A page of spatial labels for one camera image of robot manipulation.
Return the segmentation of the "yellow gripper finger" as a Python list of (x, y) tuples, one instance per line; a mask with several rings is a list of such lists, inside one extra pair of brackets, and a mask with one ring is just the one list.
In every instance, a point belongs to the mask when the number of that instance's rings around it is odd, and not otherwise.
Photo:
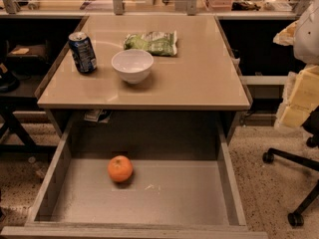
[(296, 21), (289, 24), (286, 28), (275, 35), (273, 42), (281, 46), (293, 46), (296, 25)]
[(319, 107), (319, 66), (289, 72), (276, 113), (277, 128), (300, 127)]

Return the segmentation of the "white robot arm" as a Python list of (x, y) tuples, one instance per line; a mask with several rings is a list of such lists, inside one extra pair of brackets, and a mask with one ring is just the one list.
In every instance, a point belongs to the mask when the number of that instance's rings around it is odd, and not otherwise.
[(319, 107), (319, 0), (310, 0), (300, 18), (277, 33), (273, 42), (293, 47), (297, 60), (306, 64), (299, 73), (289, 72), (275, 127), (289, 131), (301, 127)]

